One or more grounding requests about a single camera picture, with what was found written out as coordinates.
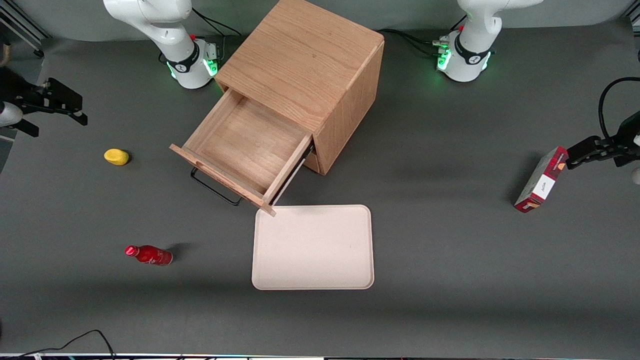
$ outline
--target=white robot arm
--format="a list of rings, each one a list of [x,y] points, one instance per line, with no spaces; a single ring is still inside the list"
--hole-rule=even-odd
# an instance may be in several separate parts
[[[172,76],[185,88],[206,85],[218,71],[215,44],[192,39],[180,21],[191,0],[103,0],[109,14],[148,36],[167,59]]]
[[[442,56],[437,69],[451,79],[472,81],[486,68],[491,55],[489,49],[502,29],[502,19],[497,12],[521,9],[542,3],[544,0],[458,0],[467,13],[462,32],[454,30],[440,38]]]

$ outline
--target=black metal handle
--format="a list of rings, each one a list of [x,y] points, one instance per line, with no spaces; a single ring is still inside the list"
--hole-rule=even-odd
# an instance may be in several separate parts
[[[242,197],[240,199],[238,199],[237,201],[232,201],[231,199],[229,199],[228,197],[222,195],[221,193],[217,192],[216,190],[212,189],[211,187],[209,187],[209,185],[203,183],[200,179],[198,179],[196,177],[196,173],[198,172],[198,168],[194,167],[193,170],[191,171],[191,178],[194,179],[198,184],[204,186],[205,188],[207,188],[209,191],[211,191],[212,193],[216,194],[217,196],[219,196],[221,199],[223,199],[224,201],[228,202],[229,204],[233,205],[233,206],[238,206],[240,205],[240,203],[242,202]]]

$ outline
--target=wood grain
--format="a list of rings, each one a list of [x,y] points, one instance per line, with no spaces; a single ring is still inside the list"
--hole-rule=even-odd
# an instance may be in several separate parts
[[[282,170],[278,174],[278,176],[273,180],[269,189],[264,193],[264,197],[262,198],[265,203],[269,204],[271,199],[276,195],[278,190],[282,187],[285,180],[287,180],[287,176],[295,169],[298,160],[302,157],[303,153],[307,150],[307,148],[311,145],[311,134],[307,134],[304,139],[300,142],[296,150],[293,152],[293,155],[289,158],[287,163],[282,167]]]
[[[320,173],[320,165],[318,164],[318,157],[315,151],[309,153],[309,156],[307,156],[307,159],[305,160],[305,166],[318,174]]]
[[[196,131],[191,134],[184,147],[196,151],[208,139],[211,133],[227,118],[229,114],[238,106],[244,97],[237,92],[225,92],[220,100],[204,118]]]
[[[381,43],[371,53],[322,130],[314,134],[319,173],[322,175],[329,171],[376,99],[383,48],[384,43]]]
[[[254,203],[259,208],[265,205],[264,201],[262,200],[261,194],[248,190],[247,186],[242,185],[237,179],[233,179],[227,174],[224,174],[222,171],[219,171],[215,168],[214,165],[209,164],[208,161],[199,157],[198,154],[195,154],[187,149],[181,149],[175,144],[171,144],[171,146],[169,146],[169,149],[182,156],[189,164],[191,164],[191,166],[198,168],[200,171],[207,174],[207,176],[213,178],[217,182],[231,189],[236,194]]]
[[[280,0],[216,80],[317,132],[382,35],[303,0]]]
[[[242,99],[194,151],[264,195],[308,134],[263,105]]]

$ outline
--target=red aluminum bottle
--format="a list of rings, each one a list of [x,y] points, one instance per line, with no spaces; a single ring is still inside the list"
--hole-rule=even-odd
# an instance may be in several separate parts
[[[128,256],[135,257],[139,262],[159,266],[169,265],[173,260],[173,254],[167,250],[159,249],[151,245],[140,247],[129,245],[124,250]]]

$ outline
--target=cardboard box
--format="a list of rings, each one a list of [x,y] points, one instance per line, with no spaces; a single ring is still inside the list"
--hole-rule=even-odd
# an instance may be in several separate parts
[[[542,205],[554,187],[558,175],[566,167],[568,157],[566,149],[559,146],[542,158],[514,207],[523,213],[528,213]]]

